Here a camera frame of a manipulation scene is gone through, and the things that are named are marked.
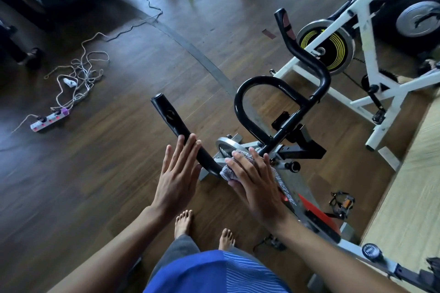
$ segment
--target white plug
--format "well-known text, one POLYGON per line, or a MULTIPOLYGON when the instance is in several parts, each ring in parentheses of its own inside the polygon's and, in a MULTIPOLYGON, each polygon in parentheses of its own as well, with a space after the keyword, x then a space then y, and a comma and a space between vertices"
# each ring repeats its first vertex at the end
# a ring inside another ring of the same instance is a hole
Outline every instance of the white plug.
POLYGON ((74 87, 78 86, 78 84, 77 84, 76 81, 73 81, 73 80, 68 79, 68 78, 63 78, 63 82, 64 82, 66 85, 68 85, 70 88, 74 88, 74 87))

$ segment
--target looped handlebar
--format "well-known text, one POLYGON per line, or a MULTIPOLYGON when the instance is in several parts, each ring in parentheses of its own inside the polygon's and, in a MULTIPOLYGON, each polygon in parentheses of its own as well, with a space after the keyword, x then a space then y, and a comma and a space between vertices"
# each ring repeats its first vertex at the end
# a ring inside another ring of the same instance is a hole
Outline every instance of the looped handlebar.
POLYGON ((276 11, 274 15, 287 49, 306 66, 315 71, 319 76, 320 82, 319 87, 309 99, 306 99, 283 80, 274 77, 254 77, 245 81, 240 86, 234 100, 235 114, 240 123, 262 143, 261 148, 258 150, 259 155, 272 151, 281 141, 284 140, 289 132, 295 129, 296 125, 298 125, 304 115, 327 93, 331 82, 330 73, 326 66, 319 59, 316 59, 298 45, 286 10, 281 8, 276 11), (252 122, 243 108, 243 97, 245 93, 256 85, 270 85, 277 87, 300 106, 298 111, 289 117, 273 137, 267 135, 254 122, 252 122))
MULTIPOLYGON (((184 135, 186 144, 191 132, 188 130, 184 121, 182 121, 179 114, 176 112, 172 104, 167 100, 165 95, 162 93, 157 94, 151 99, 151 103, 176 136, 181 134, 184 135)), ((197 161, 211 174, 220 177, 222 167, 214 161, 214 159, 203 147, 201 147, 197 153, 197 161)))

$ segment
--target finger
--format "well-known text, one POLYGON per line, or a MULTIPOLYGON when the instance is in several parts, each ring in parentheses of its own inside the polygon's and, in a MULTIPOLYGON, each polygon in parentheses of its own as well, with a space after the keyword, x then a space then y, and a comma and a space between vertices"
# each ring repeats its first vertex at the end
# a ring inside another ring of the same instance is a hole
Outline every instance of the finger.
POLYGON ((174 151, 173 157, 171 158, 171 162, 169 163, 168 171, 172 170, 174 168, 174 166, 176 165, 176 162, 179 158, 180 152, 184 148, 184 141, 185 141, 184 135, 182 135, 182 134, 179 135, 177 138, 176 150, 174 151))
POLYGON ((270 163, 269 154, 265 153, 265 154, 263 155, 263 160, 264 160, 264 163, 265 163, 266 166, 267 166, 267 173, 268 173, 268 175, 269 175, 270 180, 271 180, 273 183, 275 183, 275 176, 274 176, 274 173, 273 173, 273 171, 272 171, 272 166, 271 166, 271 163, 270 163))
POLYGON ((233 151, 232 156, 242 165, 246 173, 249 175, 251 181, 253 181, 254 183, 258 183, 258 181, 260 180, 260 175, 258 174, 255 166, 238 151, 233 151))
POLYGON ((194 196, 195 187, 197 185, 197 180, 200 175, 200 171, 201 171, 201 164, 195 165, 195 167, 191 171, 190 185, 188 186, 188 190, 190 191, 191 198, 194 196))
POLYGON ((190 136, 188 137, 187 143, 186 143, 184 149, 182 150, 182 152, 180 152, 179 158, 177 160, 176 167, 175 167, 176 172, 180 173, 182 171, 182 169, 184 168, 184 165, 188 160, 188 156, 189 156, 196 140, 197 140, 196 135, 193 133, 190 134, 190 136))
POLYGON ((243 188, 245 189, 246 193, 250 192, 250 190, 253 187, 255 187, 255 184, 251 181, 250 177, 245 172, 245 170, 241 168, 238 163, 236 163, 234 160, 228 157, 224 161, 228 165, 228 167, 231 168, 232 171, 239 178, 239 181, 243 185, 243 188))
POLYGON ((235 193, 239 196, 243 203, 249 205, 249 201, 247 200, 246 191, 243 185, 234 179, 228 181, 228 184, 234 189, 235 193))
POLYGON ((195 160, 197 158, 197 153, 200 150, 200 147, 201 147, 201 140, 199 139, 192 146, 191 151, 188 154, 188 157, 186 159, 186 162, 184 162, 184 167, 182 169, 182 174, 184 176, 190 176, 191 171, 192 171, 194 164, 195 164, 195 160))
POLYGON ((253 147, 249 147, 249 153, 255 160, 255 164, 260 172, 260 176, 263 180, 269 181, 269 174, 267 173, 267 165, 264 162, 263 158, 256 152, 253 147))
POLYGON ((171 162, 171 151, 173 150, 173 148, 171 147, 171 145, 167 145, 166 150, 165 150, 165 157, 164 157, 164 161, 162 163, 162 171, 161 173, 165 173, 169 167, 169 163, 171 162))

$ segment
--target gray pants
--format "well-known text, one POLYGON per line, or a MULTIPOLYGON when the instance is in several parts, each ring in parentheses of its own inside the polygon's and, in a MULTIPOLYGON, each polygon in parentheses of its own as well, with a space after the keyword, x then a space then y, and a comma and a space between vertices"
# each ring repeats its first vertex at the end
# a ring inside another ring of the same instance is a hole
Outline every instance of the gray pants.
MULTIPOLYGON (((188 235, 181 235, 176 240, 171 243, 171 245, 168 247, 168 249, 165 251, 162 258, 158 261, 156 266, 154 267, 153 271, 151 272, 150 279, 154 277, 154 275, 164 266, 170 264, 174 260, 177 260, 179 258, 189 256, 195 253, 200 252, 200 249, 195 244, 193 239, 191 239, 188 235)), ((230 247, 228 252, 234 253, 235 255, 239 255, 242 257, 245 257, 247 259, 251 259, 261 265, 263 265, 258 259, 256 259, 254 256, 248 254, 247 252, 243 250, 239 250, 235 247, 230 247)))

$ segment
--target white bike frame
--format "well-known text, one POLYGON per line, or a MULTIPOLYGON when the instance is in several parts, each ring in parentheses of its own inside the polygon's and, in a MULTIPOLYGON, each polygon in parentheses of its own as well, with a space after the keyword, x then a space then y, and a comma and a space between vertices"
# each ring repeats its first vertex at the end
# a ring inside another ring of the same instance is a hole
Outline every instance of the white bike frame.
MULTIPOLYGON (((410 91, 418 90, 420 88, 434 85, 440 82, 440 72, 421 76, 402 85, 394 82, 393 80, 382 75, 379 72, 379 68, 377 65, 376 46, 374 43, 373 26, 371 24, 371 18, 374 16, 374 14, 371 14, 370 12, 370 3, 372 1, 373 0, 355 0, 347 8, 347 10, 345 10, 330 26, 328 26, 327 29, 325 29, 315 40, 313 40, 305 48, 305 50, 318 55, 318 53, 314 51, 314 49, 330 35, 332 35, 335 31, 341 28, 347 21, 353 18, 354 15, 357 15, 358 24, 355 27, 359 27, 360 30, 362 50, 365 57, 366 72, 368 75, 369 83, 370 85, 379 85, 379 87, 380 84, 389 87, 388 90, 379 90, 379 92, 376 93, 376 96, 379 100, 393 97, 393 101, 391 102, 391 105, 385 114, 384 121, 380 125, 375 124, 373 133, 366 141, 365 145, 367 146, 367 148, 370 150, 375 150, 387 133, 391 124, 394 122, 396 116, 399 114, 402 102, 404 101, 406 95, 410 91)), ((319 79, 313 74, 306 71, 301 66, 299 66, 298 62, 299 60, 297 58, 292 58, 277 73, 275 73, 274 76, 277 78, 282 78, 286 73, 290 71, 295 71, 296 73, 302 75, 304 78, 310 80, 315 85, 319 85, 319 79)), ((369 96, 352 101, 332 87, 330 87, 330 89, 328 90, 328 94, 330 94, 338 101, 342 102, 344 105, 373 123, 373 114, 363 108, 363 106, 366 106, 373 102, 369 96)), ((394 168, 394 170, 398 169, 400 161, 391 153, 391 151, 384 147, 378 152, 385 158, 385 160, 387 160, 387 162, 394 168)))

